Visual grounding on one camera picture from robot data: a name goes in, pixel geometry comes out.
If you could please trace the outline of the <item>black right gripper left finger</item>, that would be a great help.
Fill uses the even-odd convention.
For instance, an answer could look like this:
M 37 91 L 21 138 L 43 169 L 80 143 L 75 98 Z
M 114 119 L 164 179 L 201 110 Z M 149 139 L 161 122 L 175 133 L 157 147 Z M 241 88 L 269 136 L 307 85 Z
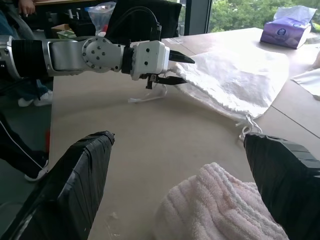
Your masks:
M 41 179 L 2 240 L 86 240 L 104 195 L 115 135 L 99 131 L 71 145 Z

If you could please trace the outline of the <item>bystander bare hand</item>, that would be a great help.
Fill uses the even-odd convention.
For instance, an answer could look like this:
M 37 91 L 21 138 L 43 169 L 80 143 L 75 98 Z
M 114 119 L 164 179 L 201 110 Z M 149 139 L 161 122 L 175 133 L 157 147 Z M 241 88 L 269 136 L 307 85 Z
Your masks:
M 29 16 L 35 13 L 36 8 L 32 0 L 19 0 L 18 11 L 24 16 Z

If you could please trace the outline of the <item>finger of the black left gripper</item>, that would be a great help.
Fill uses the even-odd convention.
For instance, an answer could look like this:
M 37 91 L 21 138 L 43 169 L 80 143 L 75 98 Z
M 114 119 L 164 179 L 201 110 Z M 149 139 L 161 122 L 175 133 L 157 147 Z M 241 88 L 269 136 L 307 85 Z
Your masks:
M 178 63 L 187 63 L 187 64 L 194 64 L 195 61 L 184 55 L 183 53 L 175 50 L 170 50 L 169 51 L 169 60 L 172 62 L 178 62 Z
M 181 85 L 187 83 L 183 78 L 178 76 L 157 77 L 157 83 L 162 85 Z

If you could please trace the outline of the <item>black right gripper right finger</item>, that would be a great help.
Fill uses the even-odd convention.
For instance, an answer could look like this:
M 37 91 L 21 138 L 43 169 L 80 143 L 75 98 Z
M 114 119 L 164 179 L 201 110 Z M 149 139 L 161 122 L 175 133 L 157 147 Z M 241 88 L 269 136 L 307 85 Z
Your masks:
M 262 201 L 291 240 L 320 238 L 320 161 L 289 140 L 248 133 L 246 158 Z

